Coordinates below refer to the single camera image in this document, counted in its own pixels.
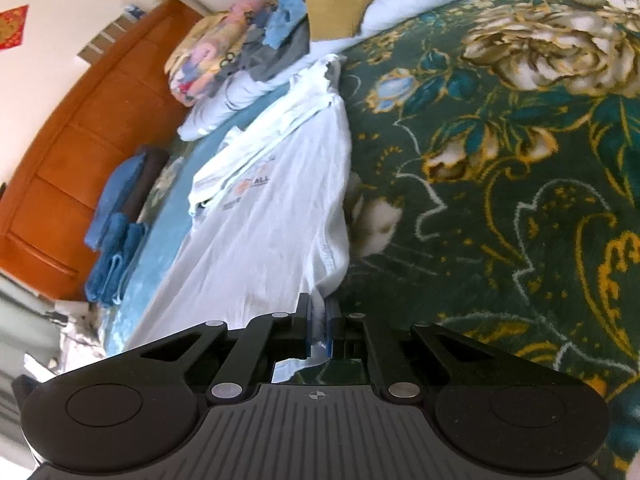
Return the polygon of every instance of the bed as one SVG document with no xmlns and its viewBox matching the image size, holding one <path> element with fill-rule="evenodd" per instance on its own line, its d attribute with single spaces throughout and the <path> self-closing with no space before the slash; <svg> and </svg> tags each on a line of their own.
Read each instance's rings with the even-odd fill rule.
<svg viewBox="0 0 640 480">
<path fill-rule="evenodd" d="M 351 265 L 340 306 L 397 328 L 437 322 L 581 378 L 610 406 L 593 466 L 612 480 L 640 449 L 639 2 L 456 1 L 348 50 L 340 86 L 359 179 L 346 201 Z M 231 127 L 284 92 L 197 143 L 174 144 L 145 206 L 152 226 L 124 302 L 106 319 L 110 353 L 190 228 L 194 172 Z M 363 380 L 348 367 L 294 380 Z"/>
<path fill-rule="evenodd" d="M 0 268 L 51 300 L 82 300 L 96 254 L 82 239 L 107 178 L 144 143 L 167 146 L 187 110 L 162 67 L 201 16 L 166 0 L 78 81 L 0 202 Z"/>
</svg>

